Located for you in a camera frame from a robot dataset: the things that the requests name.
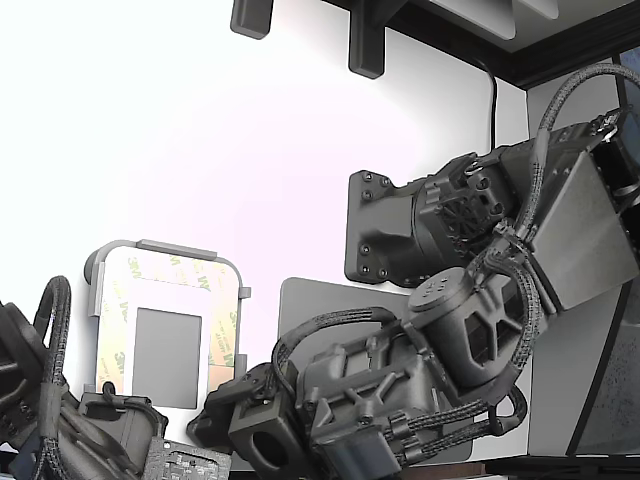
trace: bolt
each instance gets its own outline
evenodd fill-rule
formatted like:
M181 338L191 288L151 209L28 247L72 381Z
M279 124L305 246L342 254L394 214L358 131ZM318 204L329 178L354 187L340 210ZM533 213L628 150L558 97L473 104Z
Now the bolt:
M489 185L491 185L491 182L489 182L489 179L488 178L483 178L476 185L476 189L477 190L486 190L487 188L489 188Z
M504 212L504 207L502 206L501 203L496 203L491 208L491 215L501 215L503 212Z

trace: shelf bracket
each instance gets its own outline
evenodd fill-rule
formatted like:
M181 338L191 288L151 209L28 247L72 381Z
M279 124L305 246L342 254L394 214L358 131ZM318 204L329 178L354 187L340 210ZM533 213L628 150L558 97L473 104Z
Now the shelf bracket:
M384 73L385 27L408 0L353 0L349 70L367 78Z
M271 30L273 0L233 0L231 30L261 40Z

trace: cable clip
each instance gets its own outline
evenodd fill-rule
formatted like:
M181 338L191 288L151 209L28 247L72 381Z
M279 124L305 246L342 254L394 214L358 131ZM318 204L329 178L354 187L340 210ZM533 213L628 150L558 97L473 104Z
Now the cable clip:
M389 425L394 439L402 440L413 435L413 432L409 428L407 415L403 412L391 415L389 417Z
M509 433L514 428L518 427L522 423L522 418L515 412L509 417L499 417L498 407L489 407L489 425L491 427L491 434L496 437L502 437L506 433Z

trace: wall mount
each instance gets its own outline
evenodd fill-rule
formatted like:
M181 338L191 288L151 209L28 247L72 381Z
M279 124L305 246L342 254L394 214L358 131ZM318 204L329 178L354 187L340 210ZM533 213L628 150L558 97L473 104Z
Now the wall mount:
M524 90L640 45L640 1L513 53L424 8L432 3L428 0L323 1L349 11L349 69L371 79L384 73L386 27L471 65L485 64L496 77ZM234 0L231 29L264 38L271 27L273 2Z
M262 40L271 30L273 0L233 0L231 30Z

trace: braided cable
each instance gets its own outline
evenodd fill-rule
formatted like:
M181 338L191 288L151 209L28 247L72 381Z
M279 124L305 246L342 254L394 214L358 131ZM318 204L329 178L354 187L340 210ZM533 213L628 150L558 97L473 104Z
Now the braided cable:
M622 65L610 63L597 63L579 70L571 75L557 91L551 103L547 107L542 119L538 134L533 144L533 150L529 157L529 168L531 172L531 188L520 211L516 222L516 232L520 238L525 238L529 228L533 224L533 219L540 202L542 183L544 180L544 168L547 160L547 150L549 148L549 137L551 129L558 118L560 110L573 91L590 78L600 75L616 75L629 80L640 88L640 74Z

